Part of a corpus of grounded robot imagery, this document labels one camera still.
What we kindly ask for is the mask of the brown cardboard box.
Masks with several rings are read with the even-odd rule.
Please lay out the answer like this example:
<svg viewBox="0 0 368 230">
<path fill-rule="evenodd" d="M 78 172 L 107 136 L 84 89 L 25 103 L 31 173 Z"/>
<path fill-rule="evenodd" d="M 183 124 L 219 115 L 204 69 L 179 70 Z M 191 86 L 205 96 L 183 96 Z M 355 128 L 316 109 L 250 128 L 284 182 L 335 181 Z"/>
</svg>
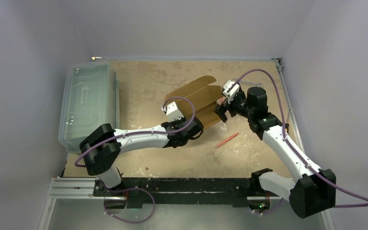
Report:
<svg viewBox="0 0 368 230">
<path fill-rule="evenodd" d="M 192 116 L 191 105 L 177 97 L 184 97 L 188 99 L 195 108 L 195 116 L 203 124 L 204 129 L 208 129 L 214 124 L 221 121 L 219 116 L 214 112 L 218 105 L 218 100 L 222 98 L 222 90 L 218 85 L 214 85 L 216 78 L 213 76 L 205 75 L 195 79 L 194 81 L 166 94 L 165 100 L 175 97 L 179 110 L 185 116 L 190 119 Z"/>
</svg>

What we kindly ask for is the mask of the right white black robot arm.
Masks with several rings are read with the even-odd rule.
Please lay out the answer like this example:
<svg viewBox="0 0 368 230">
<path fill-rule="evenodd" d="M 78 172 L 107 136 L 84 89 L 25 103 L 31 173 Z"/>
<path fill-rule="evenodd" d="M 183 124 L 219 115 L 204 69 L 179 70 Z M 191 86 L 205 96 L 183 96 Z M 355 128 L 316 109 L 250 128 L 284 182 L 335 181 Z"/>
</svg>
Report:
<svg viewBox="0 0 368 230">
<path fill-rule="evenodd" d="M 224 101 L 215 109 L 219 118 L 226 122 L 226 112 L 231 117 L 246 118 L 251 131 L 274 151 L 292 176 L 285 178 L 270 169 L 256 171 L 251 175 L 251 191 L 256 195 L 265 191 L 278 195 L 302 219 L 334 207 L 336 189 L 327 182 L 334 184 L 335 174 L 309 160 L 283 130 L 285 125 L 268 111 L 266 91 L 250 87 L 244 92 L 240 85 L 230 81 L 222 88 L 222 94 Z"/>
</svg>

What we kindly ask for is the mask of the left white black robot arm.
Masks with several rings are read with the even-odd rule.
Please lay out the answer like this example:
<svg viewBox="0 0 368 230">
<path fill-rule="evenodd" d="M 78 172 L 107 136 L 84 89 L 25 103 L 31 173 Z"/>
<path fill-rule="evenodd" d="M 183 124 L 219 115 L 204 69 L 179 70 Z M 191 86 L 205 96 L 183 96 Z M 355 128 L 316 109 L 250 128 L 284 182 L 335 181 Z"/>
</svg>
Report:
<svg viewBox="0 0 368 230">
<path fill-rule="evenodd" d="M 81 155 L 74 165 L 86 168 L 88 175 L 104 183 L 110 195 L 118 196 L 124 189 L 122 176 L 113 166 L 118 155 L 139 149 L 182 147 L 200 137 L 203 130 L 196 117 L 137 130 L 112 129 L 110 124 L 103 124 L 80 143 Z"/>
</svg>

